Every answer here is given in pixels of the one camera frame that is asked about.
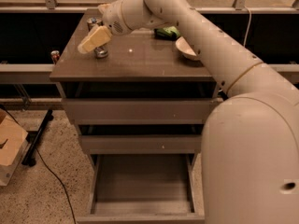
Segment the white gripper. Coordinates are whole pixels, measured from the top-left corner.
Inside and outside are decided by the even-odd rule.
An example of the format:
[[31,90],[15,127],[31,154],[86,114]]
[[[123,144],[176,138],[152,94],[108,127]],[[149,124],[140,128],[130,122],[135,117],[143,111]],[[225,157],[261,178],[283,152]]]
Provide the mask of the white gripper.
[[126,25],[122,16],[121,5],[123,0],[98,6],[105,26],[94,26],[78,45],[78,51],[86,54],[103,46],[111,40],[113,35],[128,35],[131,29]]

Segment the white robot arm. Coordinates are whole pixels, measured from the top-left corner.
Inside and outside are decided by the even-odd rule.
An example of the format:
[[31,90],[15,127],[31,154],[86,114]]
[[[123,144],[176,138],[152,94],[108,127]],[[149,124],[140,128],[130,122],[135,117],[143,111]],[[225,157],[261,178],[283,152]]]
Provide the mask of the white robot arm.
[[78,50],[174,25],[227,100],[202,132],[206,224],[299,224],[299,90],[186,0],[118,0]]

